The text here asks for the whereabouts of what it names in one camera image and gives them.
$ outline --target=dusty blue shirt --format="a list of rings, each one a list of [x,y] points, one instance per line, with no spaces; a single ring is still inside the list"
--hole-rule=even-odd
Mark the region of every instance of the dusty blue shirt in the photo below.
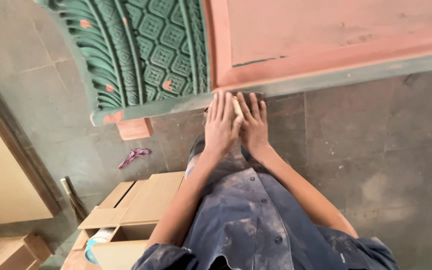
[[[313,224],[271,175],[253,168],[221,175],[208,181],[183,247],[154,244],[133,270],[399,269],[377,238]]]

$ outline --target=wooden board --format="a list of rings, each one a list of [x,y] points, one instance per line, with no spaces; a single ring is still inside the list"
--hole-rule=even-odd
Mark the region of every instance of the wooden board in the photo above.
[[[139,118],[117,122],[121,139],[125,141],[148,138],[153,135],[153,126],[149,118]]]
[[[184,171],[153,174],[142,186],[120,224],[159,221],[178,191]]]
[[[71,250],[61,270],[101,270],[101,266],[90,263],[85,258],[84,250]]]
[[[104,199],[99,205],[99,209],[114,208],[116,204],[121,200],[121,197],[128,192],[129,188],[133,185],[134,181],[121,182],[113,191]]]
[[[40,236],[0,238],[0,270],[37,269],[51,255]]]
[[[139,180],[134,183],[134,185],[129,189],[128,193],[123,197],[123,199],[119,202],[117,207],[128,208],[129,205],[136,198],[138,193],[141,191],[141,188],[146,183],[147,180]]]
[[[203,5],[213,89],[432,56],[429,0],[204,0]],[[404,67],[393,69],[408,74]],[[333,86],[330,80],[321,83]]]
[[[0,118],[0,224],[52,218],[38,178],[27,156]]]
[[[103,208],[94,209],[88,217],[81,222],[78,229],[116,228],[120,224],[127,208]]]
[[[86,243],[88,242],[88,236],[84,231],[81,231],[76,238],[76,241],[72,245],[71,250],[84,250],[86,248]]]
[[[91,247],[103,270],[131,269],[145,252],[148,240],[95,243]]]

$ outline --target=finger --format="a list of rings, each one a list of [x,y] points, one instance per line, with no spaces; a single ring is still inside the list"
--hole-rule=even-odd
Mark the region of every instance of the finger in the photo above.
[[[214,98],[213,98],[213,106],[211,106],[211,121],[216,119],[216,111],[218,109],[218,100],[219,99],[219,94],[216,93],[214,94]]]
[[[259,114],[261,114],[261,121],[266,124],[268,122],[268,112],[266,110],[266,102],[261,100],[259,102],[259,107],[261,107],[261,111],[259,112]]]
[[[249,99],[251,100],[252,116],[256,120],[260,120],[261,116],[259,115],[259,106],[258,106],[258,99],[256,98],[256,94],[255,93],[249,94]]]
[[[243,123],[241,124],[241,130],[248,129],[249,123],[246,119],[243,119]]]
[[[238,135],[240,133],[240,130],[241,130],[241,125],[243,124],[243,120],[244,120],[243,116],[238,116],[234,120],[234,122],[233,122],[233,130],[231,131],[233,138],[237,138],[238,137]]]
[[[206,115],[206,124],[211,122],[211,120],[213,119],[212,114],[213,114],[213,101],[209,103],[208,114]]]
[[[216,119],[223,119],[223,113],[224,113],[224,92],[220,91],[219,92],[219,97],[218,97],[218,105],[217,105],[217,111],[216,111]]]
[[[224,115],[223,119],[228,120],[233,116],[233,95],[231,93],[226,92],[225,95],[225,104],[224,104]]]
[[[241,111],[243,112],[244,118],[246,120],[252,119],[253,117],[251,116],[248,105],[246,104],[246,101],[244,101],[243,93],[238,92],[236,94],[236,97],[237,97],[237,101],[239,102],[239,106],[241,107]]]

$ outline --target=person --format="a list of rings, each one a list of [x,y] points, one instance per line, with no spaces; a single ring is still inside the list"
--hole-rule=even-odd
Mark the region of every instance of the person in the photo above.
[[[132,269],[399,269],[388,247],[358,238],[279,157],[268,142],[266,104],[249,97],[251,110],[237,94],[244,117],[235,118],[233,96],[214,95],[186,179]]]

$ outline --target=carved wooden panel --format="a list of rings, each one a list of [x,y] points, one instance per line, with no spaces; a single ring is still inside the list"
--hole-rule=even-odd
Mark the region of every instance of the carved wooden panel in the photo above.
[[[209,92],[199,0],[37,2],[65,21],[85,57],[95,125],[133,119],[126,108]]]

